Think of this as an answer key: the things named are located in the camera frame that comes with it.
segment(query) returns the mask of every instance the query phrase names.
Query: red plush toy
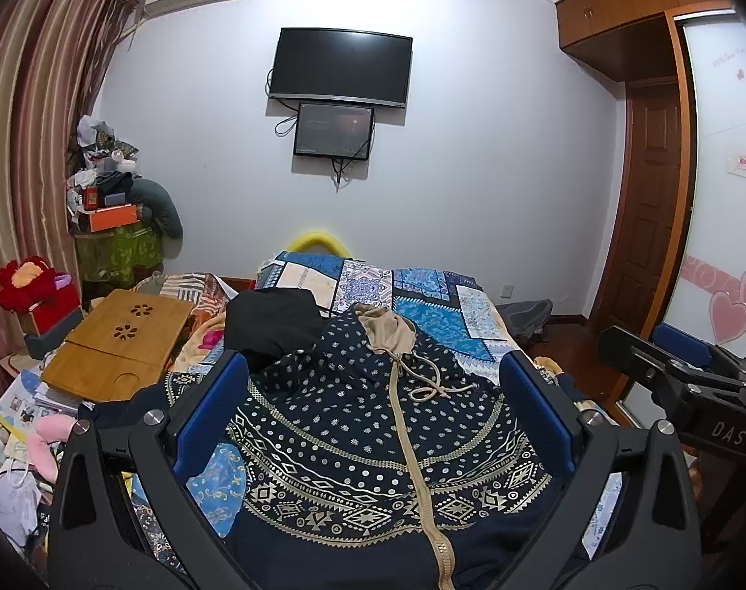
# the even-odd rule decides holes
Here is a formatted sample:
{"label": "red plush toy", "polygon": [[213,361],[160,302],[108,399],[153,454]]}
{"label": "red plush toy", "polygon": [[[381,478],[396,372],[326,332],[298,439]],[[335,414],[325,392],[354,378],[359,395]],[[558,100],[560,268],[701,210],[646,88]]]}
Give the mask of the red plush toy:
{"label": "red plush toy", "polygon": [[0,268],[0,306],[19,315],[37,302],[56,294],[56,270],[42,257],[29,257],[18,264],[12,260]]}

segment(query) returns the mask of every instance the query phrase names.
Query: flower-shaped cutout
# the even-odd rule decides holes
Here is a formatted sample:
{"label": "flower-shaped cutout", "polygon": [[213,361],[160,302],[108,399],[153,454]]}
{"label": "flower-shaped cutout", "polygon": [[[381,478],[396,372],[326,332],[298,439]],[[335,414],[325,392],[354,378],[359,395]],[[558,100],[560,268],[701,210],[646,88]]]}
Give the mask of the flower-shaped cutout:
{"label": "flower-shaped cutout", "polygon": [[116,332],[113,333],[113,336],[124,341],[126,339],[132,339],[136,332],[138,332],[138,329],[132,327],[130,324],[124,324],[123,326],[118,325],[116,326]]}
{"label": "flower-shaped cutout", "polygon": [[139,317],[141,315],[151,315],[152,310],[154,309],[147,303],[138,303],[130,309],[130,312]]}

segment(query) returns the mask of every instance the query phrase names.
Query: wooden floor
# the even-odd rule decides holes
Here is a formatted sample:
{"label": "wooden floor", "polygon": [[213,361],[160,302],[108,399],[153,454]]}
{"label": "wooden floor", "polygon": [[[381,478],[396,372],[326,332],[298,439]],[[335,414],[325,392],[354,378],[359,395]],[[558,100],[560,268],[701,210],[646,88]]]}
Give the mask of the wooden floor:
{"label": "wooden floor", "polygon": [[595,336],[582,324],[546,324],[544,341],[526,352],[532,358],[550,357],[575,378],[578,390],[598,404],[606,399],[619,375],[602,363]]}

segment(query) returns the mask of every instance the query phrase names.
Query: television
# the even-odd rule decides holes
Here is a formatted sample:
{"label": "television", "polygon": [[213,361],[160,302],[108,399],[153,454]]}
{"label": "television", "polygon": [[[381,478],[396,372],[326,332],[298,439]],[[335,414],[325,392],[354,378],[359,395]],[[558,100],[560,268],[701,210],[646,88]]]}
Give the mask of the television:
{"label": "television", "polygon": [[293,154],[339,159],[367,159],[374,111],[338,104],[299,105]]}
{"label": "television", "polygon": [[269,96],[406,108],[410,37],[342,29],[282,29]]}

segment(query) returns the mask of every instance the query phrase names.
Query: blue gripper pad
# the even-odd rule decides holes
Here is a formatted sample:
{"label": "blue gripper pad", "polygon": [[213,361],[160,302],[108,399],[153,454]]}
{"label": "blue gripper pad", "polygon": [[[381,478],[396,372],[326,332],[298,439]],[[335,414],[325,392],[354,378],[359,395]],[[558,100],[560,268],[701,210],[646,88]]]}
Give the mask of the blue gripper pad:
{"label": "blue gripper pad", "polygon": [[[247,394],[248,378],[244,357],[225,351],[202,382],[177,401],[179,404],[185,397],[190,399],[185,401],[185,408],[174,406],[174,421],[169,426],[176,439],[174,474],[181,483],[186,484],[191,476],[206,468],[226,425]],[[189,417],[179,418],[180,413],[189,411],[193,411]]]}
{"label": "blue gripper pad", "polygon": [[545,470],[569,481],[582,449],[575,405],[558,386],[545,382],[520,351],[509,352],[501,360],[499,381]]}
{"label": "blue gripper pad", "polygon": [[670,324],[659,324],[651,333],[651,340],[655,346],[696,368],[705,369],[711,365],[712,354],[709,345],[678,328],[673,328]]}

